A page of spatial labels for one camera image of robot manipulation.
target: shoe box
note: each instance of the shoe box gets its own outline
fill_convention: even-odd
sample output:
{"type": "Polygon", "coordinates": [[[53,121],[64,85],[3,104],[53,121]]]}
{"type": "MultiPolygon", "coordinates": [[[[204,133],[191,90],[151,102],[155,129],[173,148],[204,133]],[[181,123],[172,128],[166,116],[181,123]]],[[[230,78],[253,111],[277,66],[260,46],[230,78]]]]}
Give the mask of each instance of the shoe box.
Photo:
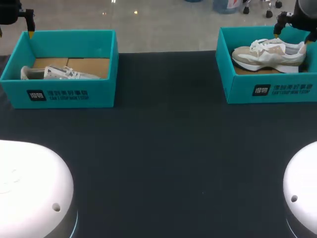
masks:
{"type": "Polygon", "coordinates": [[[16,109],[113,107],[118,68],[113,30],[36,31],[21,34],[0,78],[16,109]],[[21,80],[23,66],[68,66],[101,79],[21,80]]]}
{"type": "MultiPolygon", "coordinates": [[[[216,61],[229,104],[287,103],[317,101],[317,44],[307,47],[300,73],[280,73],[265,68],[249,72],[232,63],[231,54],[254,40],[272,39],[274,26],[222,27],[219,31],[216,61]]],[[[283,29],[281,40],[298,44],[307,32],[292,27],[283,29]]]]}

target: black table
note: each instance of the black table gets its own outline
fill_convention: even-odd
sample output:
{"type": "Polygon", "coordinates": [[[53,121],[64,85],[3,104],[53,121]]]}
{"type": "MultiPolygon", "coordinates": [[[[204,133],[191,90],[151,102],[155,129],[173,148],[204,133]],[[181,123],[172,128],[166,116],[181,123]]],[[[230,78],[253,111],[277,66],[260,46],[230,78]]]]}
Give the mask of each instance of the black table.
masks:
{"type": "Polygon", "coordinates": [[[215,52],[120,54],[113,109],[14,110],[0,139],[57,152],[80,238],[284,238],[283,174],[316,104],[228,105],[215,52]]]}

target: glossy floor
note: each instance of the glossy floor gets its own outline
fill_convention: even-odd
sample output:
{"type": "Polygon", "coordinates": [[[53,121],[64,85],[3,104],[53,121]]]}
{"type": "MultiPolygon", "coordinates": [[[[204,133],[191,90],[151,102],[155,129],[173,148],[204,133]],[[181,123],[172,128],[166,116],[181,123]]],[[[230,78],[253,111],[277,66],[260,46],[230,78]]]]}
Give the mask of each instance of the glossy floor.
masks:
{"type": "MultiPolygon", "coordinates": [[[[35,10],[37,30],[115,29],[120,53],[215,50],[219,27],[273,25],[281,11],[293,11],[295,0],[282,0],[281,9],[252,0],[250,14],[212,11],[212,0],[21,0],[35,10]]],[[[10,54],[26,30],[24,19],[1,26],[0,55],[10,54]]]]}

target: white sneaker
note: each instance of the white sneaker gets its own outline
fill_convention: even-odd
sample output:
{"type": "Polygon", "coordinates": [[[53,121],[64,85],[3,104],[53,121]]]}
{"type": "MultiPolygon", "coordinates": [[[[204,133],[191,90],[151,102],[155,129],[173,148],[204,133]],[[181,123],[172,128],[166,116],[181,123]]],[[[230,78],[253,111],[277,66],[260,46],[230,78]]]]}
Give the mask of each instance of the white sneaker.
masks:
{"type": "Polygon", "coordinates": [[[272,67],[283,73],[298,73],[305,57],[304,42],[293,45],[279,38],[256,40],[250,47],[238,47],[232,53],[232,59],[247,70],[257,71],[272,67]]]}
{"type": "Polygon", "coordinates": [[[100,77],[74,71],[72,68],[47,66],[45,68],[29,68],[24,66],[21,69],[21,79],[100,79],[100,77]]]}

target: beige sneaker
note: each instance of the beige sneaker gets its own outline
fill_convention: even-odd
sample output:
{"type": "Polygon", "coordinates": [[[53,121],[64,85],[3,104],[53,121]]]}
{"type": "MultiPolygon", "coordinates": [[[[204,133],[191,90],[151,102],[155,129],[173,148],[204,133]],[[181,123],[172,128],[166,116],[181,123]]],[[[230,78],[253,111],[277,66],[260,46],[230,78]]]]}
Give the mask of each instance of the beige sneaker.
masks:
{"type": "Polygon", "coordinates": [[[238,47],[232,53],[232,59],[247,70],[258,71],[264,67],[272,67],[283,73],[298,73],[305,57],[304,42],[293,45],[279,38],[256,40],[250,47],[238,47]]]}

